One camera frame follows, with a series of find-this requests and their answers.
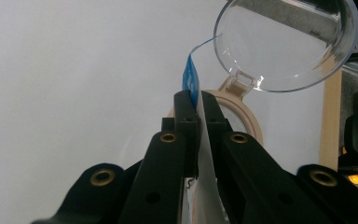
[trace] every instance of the white wall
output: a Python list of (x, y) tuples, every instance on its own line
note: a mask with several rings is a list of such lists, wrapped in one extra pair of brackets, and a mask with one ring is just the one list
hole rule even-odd
[[(0, 223), (52, 216), (94, 164), (140, 160), (224, 4), (0, 1)], [(205, 89), (225, 79), (212, 45), (195, 62)], [(317, 162), (322, 95), (319, 85), (245, 99), (291, 172)]]

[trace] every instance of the plastic container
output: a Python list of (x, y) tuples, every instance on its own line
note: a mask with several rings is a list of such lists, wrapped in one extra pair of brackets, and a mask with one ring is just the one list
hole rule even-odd
[(228, 1), (214, 50), (231, 76), (260, 91), (298, 91), (332, 74), (358, 37), (352, 0)]

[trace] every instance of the black machine part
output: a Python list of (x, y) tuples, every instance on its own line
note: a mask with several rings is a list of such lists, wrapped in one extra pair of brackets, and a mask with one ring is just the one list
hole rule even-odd
[[(202, 98), (230, 223), (358, 223), (358, 189), (347, 179), (320, 165), (285, 172), (251, 135), (232, 132), (210, 93)], [(198, 175), (200, 119), (189, 91), (174, 101), (178, 116), (163, 119), (142, 161), (125, 171), (112, 164), (89, 168), (53, 217), (33, 223), (182, 223), (185, 178)]]

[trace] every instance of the blue tab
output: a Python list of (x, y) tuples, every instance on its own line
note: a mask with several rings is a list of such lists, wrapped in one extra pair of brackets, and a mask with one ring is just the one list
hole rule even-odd
[(187, 57), (186, 68), (183, 73), (182, 89), (184, 91), (190, 91), (191, 101), (194, 108), (196, 108), (197, 101), (199, 100), (200, 81), (196, 66), (194, 66), (193, 59), (191, 58), (191, 54)]

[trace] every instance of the screw hole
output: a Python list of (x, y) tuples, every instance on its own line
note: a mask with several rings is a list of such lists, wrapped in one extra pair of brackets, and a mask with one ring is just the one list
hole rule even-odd
[(159, 139), (162, 141), (162, 142), (165, 142), (165, 143), (171, 143), (171, 142), (174, 142), (176, 141), (176, 134), (174, 133), (165, 133), (163, 134)]
[(158, 203), (160, 201), (161, 197), (159, 196), (159, 193), (157, 192), (151, 192), (146, 195), (145, 201), (147, 203)]
[(102, 169), (95, 172), (89, 182), (96, 187), (108, 185), (115, 179), (115, 173), (109, 169)]
[(325, 171), (313, 170), (310, 172), (310, 178), (323, 186), (334, 187), (337, 185), (337, 180)]
[(242, 134), (234, 133), (231, 135), (231, 141), (236, 143), (246, 143), (248, 138)]
[(278, 194), (278, 199), (282, 202), (282, 203), (286, 203), (286, 204), (293, 204), (294, 200), (292, 198), (292, 196), (290, 196), (287, 193), (280, 193)]

